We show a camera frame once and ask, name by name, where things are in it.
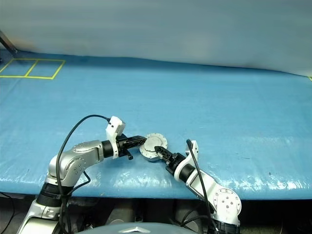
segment white backdrop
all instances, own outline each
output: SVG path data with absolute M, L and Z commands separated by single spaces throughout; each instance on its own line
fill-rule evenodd
M 0 0 L 0 30 L 26 51 L 312 76 L 312 0 Z

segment yellow tape line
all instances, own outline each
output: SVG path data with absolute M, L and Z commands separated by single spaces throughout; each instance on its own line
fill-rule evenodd
M 59 73 L 59 71 L 61 70 L 61 68 L 63 67 L 63 65 L 65 64 L 65 60 L 62 59 L 45 59 L 45 58 L 13 58 L 11 59 L 1 70 L 0 73 L 3 72 L 8 65 L 11 64 L 11 62 L 15 61 L 15 60 L 28 60 L 28 61 L 35 61 L 35 63 L 28 69 L 28 71 L 26 72 L 26 74 L 24 76 L 14 76 L 14 75 L 5 75 L 5 76 L 1 76 L 0 78 L 35 78 L 35 79 L 54 79 L 56 77 L 56 75 Z M 62 62 L 61 65 L 57 68 L 57 70 L 54 72 L 53 76 L 51 77 L 40 77 L 40 76 L 29 76 L 29 74 L 31 73 L 31 71 L 34 69 L 34 67 L 38 64 L 39 61 L 51 61 L 51 62 Z

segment blue table surface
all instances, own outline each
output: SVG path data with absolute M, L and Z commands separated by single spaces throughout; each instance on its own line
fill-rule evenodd
M 3 64 L 11 58 L 1 51 Z M 22 53 L 64 59 L 55 79 L 0 78 L 0 191 L 38 194 L 50 159 L 89 114 L 118 116 L 127 136 L 163 134 L 172 152 L 199 144 L 199 166 L 242 199 L 312 198 L 312 82 L 281 72 L 151 61 Z M 21 73 L 12 63 L 6 74 Z M 34 68 L 36 76 L 54 68 Z M 90 119 L 68 142 L 105 140 Z M 87 169 L 76 196 L 195 198 L 139 150 Z

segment metal disc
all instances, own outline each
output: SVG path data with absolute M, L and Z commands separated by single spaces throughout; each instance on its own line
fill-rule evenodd
M 166 149 L 168 146 L 167 139 L 159 133 L 148 134 L 145 143 L 140 147 L 140 152 L 149 161 L 159 160 L 160 157 L 155 152 L 155 146 L 162 146 Z

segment silver robotic arm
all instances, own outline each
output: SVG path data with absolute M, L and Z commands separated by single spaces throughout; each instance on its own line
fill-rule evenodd
M 128 156 L 132 159 L 128 149 L 144 144 L 146 138 L 142 136 L 126 137 L 122 132 L 125 123 L 118 117 L 111 117 L 106 128 L 106 141 L 89 141 L 74 146 L 63 152 L 60 157 L 59 175 L 63 192 L 70 196 L 81 174 L 90 166 L 102 162 L 106 157 Z M 53 157 L 44 185 L 19 228 L 18 234 L 37 233 L 34 228 L 43 226 L 40 233 L 53 233 L 58 227 L 61 207 L 61 194 L 58 188 L 56 174 L 57 156 Z
M 192 151 L 197 160 L 198 144 L 192 140 Z M 169 171 L 175 180 L 184 182 L 198 198 L 204 200 L 203 189 L 199 180 L 198 171 L 195 168 L 190 150 L 187 147 L 186 157 L 180 153 L 172 154 L 161 146 L 156 146 L 155 151 L 167 164 Z M 229 233 L 238 234 L 240 222 L 238 215 L 241 211 L 241 201 L 238 195 L 231 189 L 218 184 L 210 175 L 200 170 L 207 198 L 213 208 L 211 218 L 213 226 L 208 233 Z

